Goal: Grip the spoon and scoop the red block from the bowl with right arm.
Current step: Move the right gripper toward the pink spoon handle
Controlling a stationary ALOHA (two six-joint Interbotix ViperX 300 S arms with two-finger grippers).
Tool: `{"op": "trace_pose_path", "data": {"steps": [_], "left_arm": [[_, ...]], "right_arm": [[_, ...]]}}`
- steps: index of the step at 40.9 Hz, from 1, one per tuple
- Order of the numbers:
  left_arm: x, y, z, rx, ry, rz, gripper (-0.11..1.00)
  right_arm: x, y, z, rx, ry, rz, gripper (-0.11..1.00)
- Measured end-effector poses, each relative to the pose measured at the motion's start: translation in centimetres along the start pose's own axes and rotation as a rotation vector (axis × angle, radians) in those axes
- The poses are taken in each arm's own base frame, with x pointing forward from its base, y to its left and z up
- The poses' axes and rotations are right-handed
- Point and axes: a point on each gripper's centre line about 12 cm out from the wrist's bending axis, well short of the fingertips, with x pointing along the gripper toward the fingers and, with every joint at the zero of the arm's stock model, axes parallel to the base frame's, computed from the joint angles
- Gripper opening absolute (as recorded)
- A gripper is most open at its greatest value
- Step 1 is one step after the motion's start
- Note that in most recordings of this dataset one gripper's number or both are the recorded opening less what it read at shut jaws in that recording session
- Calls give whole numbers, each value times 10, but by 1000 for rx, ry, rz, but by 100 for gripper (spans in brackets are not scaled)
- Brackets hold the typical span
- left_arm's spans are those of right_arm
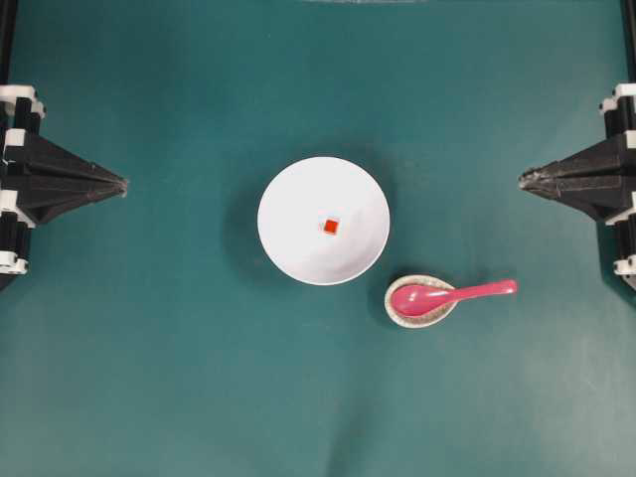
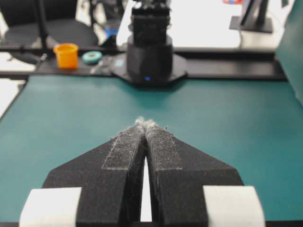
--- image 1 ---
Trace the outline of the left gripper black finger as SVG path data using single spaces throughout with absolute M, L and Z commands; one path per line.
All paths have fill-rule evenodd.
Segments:
M 9 164 L 20 164 L 29 172 L 93 180 L 122 188 L 128 185 L 126 179 L 27 130 L 6 131 L 3 158 Z
M 80 181 L 86 190 L 27 189 L 18 193 L 17 208 L 37 226 L 48 224 L 53 219 L 88 205 L 114 197 L 124 197 L 128 183 L 103 183 Z

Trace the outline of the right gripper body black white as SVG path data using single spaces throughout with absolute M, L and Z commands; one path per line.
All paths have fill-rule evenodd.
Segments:
M 615 274 L 635 273 L 635 83 L 620 83 L 599 105 L 608 142 L 616 147 L 619 203 L 603 221 L 614 230 Z

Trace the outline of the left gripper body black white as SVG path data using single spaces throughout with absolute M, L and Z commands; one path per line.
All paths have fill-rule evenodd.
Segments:
M 26 274 L 32 229 L 36 224 L 19 208 L 19 192 L 9 185 L 9 147 L 23 147 L 26 133 L 38 133 L 46 108 L 30 85 L 1 86 L 1 273 Z

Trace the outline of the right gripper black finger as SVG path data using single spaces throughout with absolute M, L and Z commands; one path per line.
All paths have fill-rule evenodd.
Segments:
M 521 189 L 542 182 L 602 176 L 635 176 L 635 131 L 627 130 L 565 159 L 531 168 L 518 179 Z
M 521 190 L 614 225 L 635 213 L 635 187 L 626 181 L 521 181 Z

